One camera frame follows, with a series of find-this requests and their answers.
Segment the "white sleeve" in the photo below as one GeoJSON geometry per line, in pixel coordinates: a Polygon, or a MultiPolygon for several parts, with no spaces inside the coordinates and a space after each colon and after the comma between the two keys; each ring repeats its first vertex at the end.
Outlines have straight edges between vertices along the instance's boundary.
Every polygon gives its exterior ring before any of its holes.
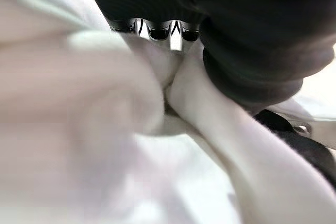
{"type": "Polygon", "coordinates": [[[253,224],[328,223],[336,220],[331,185],[288,145],[211,83],[195,44],[177,72],[167,99],[208,141],[227,168],[253,224]]]}

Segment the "crumpled fabric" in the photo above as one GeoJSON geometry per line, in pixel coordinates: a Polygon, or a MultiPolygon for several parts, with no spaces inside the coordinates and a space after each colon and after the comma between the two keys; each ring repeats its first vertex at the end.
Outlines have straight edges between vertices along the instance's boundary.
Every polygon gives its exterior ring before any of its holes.
{"type": "Polygon", "coordinates": [[[93,0],[0,3],[3,223],[334,223],[331,186],[216,90],[199,41],[112,33],[93,0]]]}

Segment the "white cloth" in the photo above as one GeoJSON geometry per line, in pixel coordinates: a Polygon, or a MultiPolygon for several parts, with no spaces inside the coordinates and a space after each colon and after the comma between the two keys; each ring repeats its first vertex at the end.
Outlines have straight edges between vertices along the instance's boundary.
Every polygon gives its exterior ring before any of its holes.
{"type": "Polygon", "coordinates": [[[212,86],[200,43],[123,40],[92,1],[0,0],[2,222],[335,222],[331,186],[212,86]]]}

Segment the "white fabric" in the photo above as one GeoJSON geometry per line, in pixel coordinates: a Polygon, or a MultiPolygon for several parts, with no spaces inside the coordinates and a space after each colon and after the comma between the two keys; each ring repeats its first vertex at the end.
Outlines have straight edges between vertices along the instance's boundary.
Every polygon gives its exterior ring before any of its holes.
{"type": "Polygon", "coordinates": [[[335,222],[330,185],[212,86],[200,43],[125,43],[86,1],[0,2],[3,223],[335,222]]]}

